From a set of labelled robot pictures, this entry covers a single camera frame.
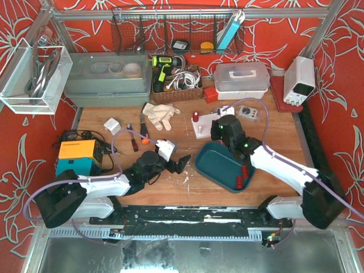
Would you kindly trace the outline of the orange black handled screwdriver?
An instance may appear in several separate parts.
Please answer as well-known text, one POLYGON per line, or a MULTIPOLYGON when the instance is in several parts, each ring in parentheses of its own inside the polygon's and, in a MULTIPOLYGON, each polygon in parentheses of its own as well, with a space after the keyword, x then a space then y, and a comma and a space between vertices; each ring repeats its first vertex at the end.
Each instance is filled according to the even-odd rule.
POLYGON ((149 144, 149 133, 147 130, 147 126, 144 120, 144 115, 143 113, 140 114, 140 134, 143 135, 143 137, 141 137, 142 140, 142 144, 149 144))

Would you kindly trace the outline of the bagged white control box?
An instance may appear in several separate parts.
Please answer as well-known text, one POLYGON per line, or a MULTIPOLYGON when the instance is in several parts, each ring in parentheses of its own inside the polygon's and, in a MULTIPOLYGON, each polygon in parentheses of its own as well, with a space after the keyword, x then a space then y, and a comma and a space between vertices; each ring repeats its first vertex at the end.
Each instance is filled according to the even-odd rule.
POLYGON ((260 118, 260 110, 257 108, 241 105, 237 112, 241 118, 249 119, 252 121, 258 121, 260 118))

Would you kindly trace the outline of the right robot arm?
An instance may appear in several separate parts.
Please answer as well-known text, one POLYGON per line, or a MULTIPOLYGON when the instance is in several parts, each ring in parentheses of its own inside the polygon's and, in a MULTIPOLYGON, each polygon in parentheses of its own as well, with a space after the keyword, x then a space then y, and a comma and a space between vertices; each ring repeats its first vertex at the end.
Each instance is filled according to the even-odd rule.
POLYGON ((261 169, 293 188, 296 197, 270 196, 260 205, 265 220, 305 219, 326 229, 344 210, 344 194, 333 174, 307 167, 247 137, 234 115, 212 121, 211 139, 220 140, 238 160, 261 169))

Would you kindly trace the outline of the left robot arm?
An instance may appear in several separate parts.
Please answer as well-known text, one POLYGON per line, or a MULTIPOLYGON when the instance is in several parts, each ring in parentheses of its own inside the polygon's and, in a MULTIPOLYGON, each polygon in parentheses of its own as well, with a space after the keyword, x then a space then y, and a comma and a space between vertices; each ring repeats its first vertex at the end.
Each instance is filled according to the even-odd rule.
POLYGON ((133 195, 165 170, 180 174, 190 158, 188 154, 178 162, 167 161, 155 151, 146 151, 121 174, 87 177, 69 169, 36 191, 34 200, 49 229, 75 218, 107 218, 116 208, 111 197, 133 195))

